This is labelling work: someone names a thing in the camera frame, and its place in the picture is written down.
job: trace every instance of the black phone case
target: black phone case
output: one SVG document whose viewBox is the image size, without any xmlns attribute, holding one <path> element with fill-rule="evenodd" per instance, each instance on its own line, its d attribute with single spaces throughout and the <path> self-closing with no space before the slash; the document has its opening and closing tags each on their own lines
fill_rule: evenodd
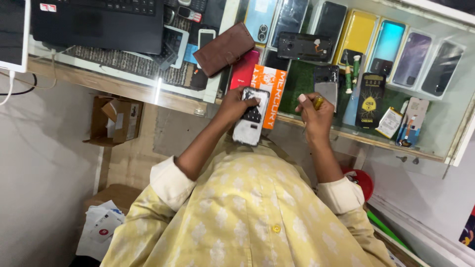
<svg viewBox="0 0 475 267">
<path fill-rule="evenodd" d="M 328 62 L 332 56 L 333 44 L 328 37 L 294 33 L 281 32 L 279 35 L 279 48 L 277 56 L 279 58 L 308 60 Z"/>
<path fill-rule="evenodd" d="M 340 31 L 343 27 L 343 22 L 346 17 L 346 6 L 335 4 L 329 1 L 323 3 L 322 12 L 318 19 L 317 28 L 314 34 L 320 36 L 327 36 L 331 43 L 338 43 L 340 38 Z"/>
</svg>

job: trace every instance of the black phone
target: black phone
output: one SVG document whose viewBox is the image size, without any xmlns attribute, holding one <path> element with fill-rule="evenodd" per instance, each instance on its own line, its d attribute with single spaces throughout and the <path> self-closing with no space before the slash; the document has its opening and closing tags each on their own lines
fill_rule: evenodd
<svg viewBox="0 0 475 267">
<path fill-rule="evenodd" d="M 333 45 L 328 37 L 281 32 L 279 35 L 279 58 L 328 62 L 331 58 L 330 51 Z"/>
<path fill-rule="evenodd" d="M 346 17 L 346 10 L 346 6 L 325 1 L 314 34 L 328 37 L 333 44 L 338 43 Z"/>
<path fill-rule="evenodd" d="M 288 59 L 278 58 L 277 51 L 269 50 L 266 56 L 264 66 L 287 71 L 287 68 L 289 67 L 289 62 L 290 60 Z"/>
<path fill-rule="evenodd" d="M 431 95 L 443 95 L 463 52 L 464 50 L 457 45 L 444 42 L 439 48 L 421 89 Z"/>
</svg>

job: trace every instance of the power cord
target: power cord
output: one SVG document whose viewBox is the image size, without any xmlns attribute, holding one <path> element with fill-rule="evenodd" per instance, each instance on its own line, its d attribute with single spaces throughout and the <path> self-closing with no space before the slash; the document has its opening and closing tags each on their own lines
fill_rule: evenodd
<svg viewBox="0 0 475 267">
<path fill-rule="evenodd" d="M 13 70 L 10 71 L 10 89 L 8 90 L 7 97 L 3 100 L 0 105 L 5 104 L 8 99 L 10 98 L 11 92 L 13 91 L 13 82 L 15 81 L 15 72 Z"/>
</svg>

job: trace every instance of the smartphone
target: smartphone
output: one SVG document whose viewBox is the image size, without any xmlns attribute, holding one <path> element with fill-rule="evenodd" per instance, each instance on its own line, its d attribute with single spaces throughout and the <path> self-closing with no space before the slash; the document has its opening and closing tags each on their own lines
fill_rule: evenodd
<svg viewBox="0 0 475 267">
<path fill-rule="evenodd" d="M 251 85 L 254 66 L 259 63 L 259 52 L 249 51 L 233 65 L 230 89 Z"/>
<path fill-rule="evenodd" d="M 255 42 L 267 42 L 276 3 L 276 0 L 249 0 L 244 24 Z"/>
<path fill-rule="evenodd" d="M 414 86 L 431 43 L 432 38 L 429 36 L 417 32 L 409 33 L 394 72 L 393 83 L 407 87 Z"/>
<path fill-rule="evenodd" d="M 322 11 L 318 18 L 317 28 L 314 34 L 320 36 L 328 36 L 330 41 L 336 45 L 340 38 L 343 22 L 346 17 L 346 6 L 325 1 L 322 5 Z M 333 47 L 330 54 L 333 56 L 335 48 Z"/>
<path fill-rule="evenodd" d="M 272 37 L 272 46 L 279 46 L 279 34 L 282 31 L 299 32 L 304 20 L 305 10 L 308 1 L 286 0 L 283 1 L 282 8 L 275 24 L 274 36 Z"/>
<path fill-rule="evenodd" d="M 264 66 L 287 71 L 289 68 L 289 63 L 289 59 L 278 58 L 277 51 L 268 50 Z"/>
<path fill-rule="evenodd" d="M 313 90 L 320 93 L 323 97 L 335 106 L 338 103 L 338 66 L 315 66 L 313 70 Z"/>
<path fill-rule="evenodd" d="M 347 18 L 341 48 L 337 52 L 337 63 L 339 65 L 344 66 L 348 60 L 348 64 L 353 66 L 353 57 L 356 55 L 362 56 L 366 53 L 378 19 L 378 16 L 373 14 L 351 11 L 349 18 Z"/>
<path fill-rule="evenodd" d="M 178 15 L 184 17 L 185 19 L 189 19 L 194 22 L 201 21 L 201 14 L 198 12 L 194 12 L 193 10 L 186 8 L 186 7 L 178 7 Z"/>
<path fill-rule="evenodd" d="M 333 44 L 324 36 L 283 31 L 279 35 L 277 56 L 286 59 L 328 62 L 332 47 Z"/>
<path fill-rule="evenodd" d="M 233 141 L 252 146 L 257 146 L 261 136 L 264 115 L 269 103 L 270 93 L 266 90 L 257 90 L 252 87 L 244 88 L 242 100 L 260 98 L 256 106 L 246 109 L 244 115 L 236 122 L 233 132 Z"/>
<path fill-rule="evenodd" d="M 421 89 L 431 95 L 443 95 L 463 53 L 464 50 L 461 47 L 444 41 L 437 52 L 437 56 L 426 75 Z"/>
<path fill-rule="evenodd" d="M 406 25 L 391 20 L 381 22 L 376 43 L 369 60 L 369 72 L 389 77 L 396 60 Z"/>
<path fill-rule="evenodd" d="M 198 31 L 198 49 L 207 45 L 216 37 L 216 31 L 213 29 L 200 29 Z"/>
</svg>

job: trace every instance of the white wall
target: white wall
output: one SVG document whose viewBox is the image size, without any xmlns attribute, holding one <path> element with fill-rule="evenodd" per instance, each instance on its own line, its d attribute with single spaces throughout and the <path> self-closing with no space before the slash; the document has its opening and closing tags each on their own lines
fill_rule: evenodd
<svg viewBox="0 0 475 267">
<path fill-rule="evenodd" d="M 33 81 L 31 74 L 18 78 Z M 51 79 L 38 77 L 39 86 Z M 0 76 L 0 92 L 8 91 Z M 29 86 L 16 83 L 14 91 Z M 88 138 L 95 92 L 58 82 L 0 106 L 0 266 L 67 266 L 99 147 Z"/>
<path fill-rule="evenodd" d="M 453 245 L 475 257 L 475 251 L 458 242 L 465 223 L 475 205 L 475 135 L 467 147 L 459 167 L 413 156 L 405 156 L 373 148 L 365 162 L 365 170 L 375 183 L 374 194 L 406 213 Z"/>
</svg>

